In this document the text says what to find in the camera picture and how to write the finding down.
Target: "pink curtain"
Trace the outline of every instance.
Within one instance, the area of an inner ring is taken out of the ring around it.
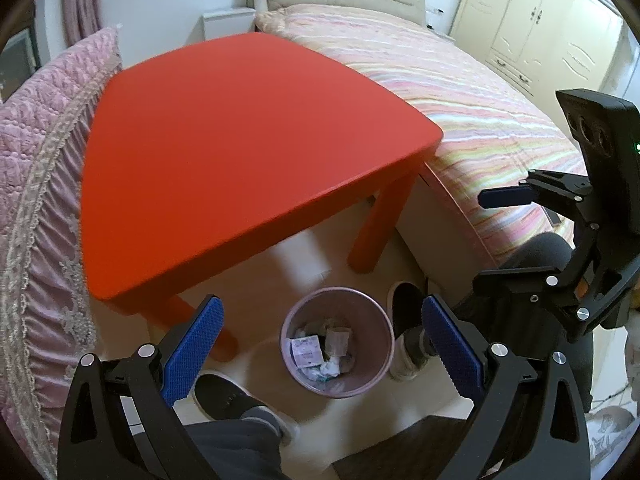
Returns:
[[[62,11],[68,46],[102,28],[99,0],[62,0]]]

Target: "red table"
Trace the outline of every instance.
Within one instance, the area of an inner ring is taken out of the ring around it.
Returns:
[[[135,65],[108,83],[87,147],[89,291],[167,329],[193,313],[176,294],[381,190],[348,258],[369,272],[441,138],[382,86],[267,34]],[[237,348],[224,332],[212,354]]]

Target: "table leg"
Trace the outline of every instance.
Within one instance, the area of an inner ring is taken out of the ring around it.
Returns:
[[[380,190],[371,213],[360,229],[347,263],[355,272],[371,272],[389,241],[409,193],[414,186],[417,171],[412,171]]]
[[[169,330],[173,325],[190,320],[193,313],[193,307],[179,296],[173,296],[162,304],[156,304],[152,310],[140,312],[149,323],[163,330]],[[225,363],[231,361],[237,354],[238,340],[228,329],[223,328],[209,353],[210,357]]]

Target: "cream wardrobe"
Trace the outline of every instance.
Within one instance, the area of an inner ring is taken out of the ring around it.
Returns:
[[[555,92],[599,90],[622,26],[609,0],[461,0],[451,35],[570,137]]]

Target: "person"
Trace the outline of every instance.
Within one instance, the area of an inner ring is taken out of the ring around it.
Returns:
[[[563,270],[571,255],[572,248],[564,238],[542,233],[518,248],[500,268],[553,266]],[[432,284],[426,282],[425,293],[430,294]],[[387,312],[396,337],[389,373],[398,381],[412,380],[437,355],[422,327],[424,298],[420,288],[409,282],[396,283],[388,295]],[[470,294],[452,310],[458,319],[473,323],[489,343],[501,342],[517,355],[546,360],[561,351],[574,373],[584,412],[591,409],[591,333],[574,344],[568,343],[560,322],[529,301],[507,303]]]
[[[282,472],[280,445],[289,446],[300,432],[292,418],[215,371],[201,373],[193,397],[213,420],[185,430],[220,480],[290,480]],[[134,439],[148,471],[166,478],[146,433]]]

